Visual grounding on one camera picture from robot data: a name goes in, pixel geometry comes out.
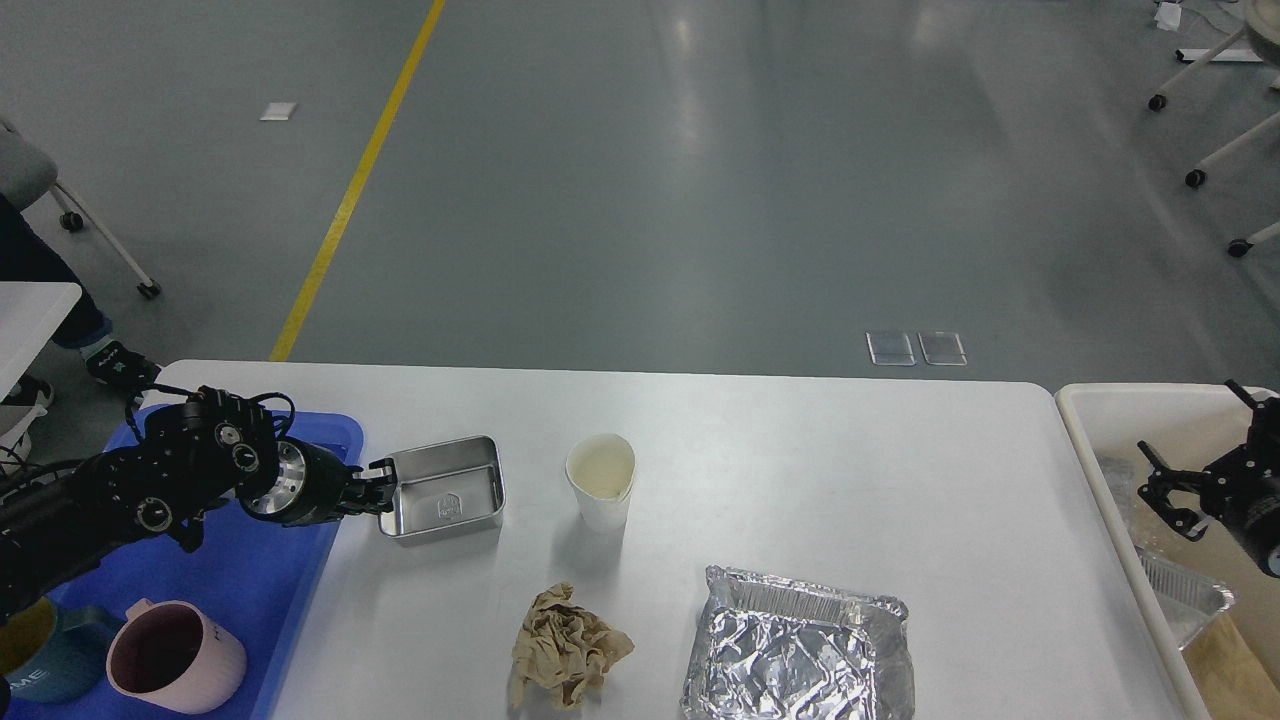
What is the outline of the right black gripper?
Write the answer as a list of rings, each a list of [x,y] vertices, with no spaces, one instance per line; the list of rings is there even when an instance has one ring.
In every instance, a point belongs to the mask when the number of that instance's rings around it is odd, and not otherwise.
[[[1249,410],[1245,443],[1211,462],[1204,470],[1170,468],[1146,441],[1137,443],[1152,473],[1138,497],[1178,536],[1203,539],[1217,520],[1248,559],[1267,577],[1279,577],[1279,486],[1272,464],[1256,451],[1279,451],[1279,397],[1254,396],[1228,379],[1230,389]],[[1199,497],[1199,509],[1179,507],[1171,493]]]

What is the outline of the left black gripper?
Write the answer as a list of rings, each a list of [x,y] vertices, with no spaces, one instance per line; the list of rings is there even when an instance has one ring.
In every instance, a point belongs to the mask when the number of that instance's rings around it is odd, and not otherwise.
[[[357,471],[329,450],[291,438],[276,442],[276,471],[270,479],[266,491],[243,501],[243,510],[256,520],[282,527],[392,512],[399,484],[390,457]]]

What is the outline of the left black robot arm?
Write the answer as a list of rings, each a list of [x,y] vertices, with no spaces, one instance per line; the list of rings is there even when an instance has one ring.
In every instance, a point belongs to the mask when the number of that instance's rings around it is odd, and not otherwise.
[[[156,386],[177,402],[138,419],[134,441],[91,457],[49,462],[3,480],[1,611],[9,619],[128,544],[157,537],[192,553],[209,512],[234,500],[252,519],[311,527],[389,512],[399,479],[389,459],[343,462],[292,436],[297,411],[274,393]]]

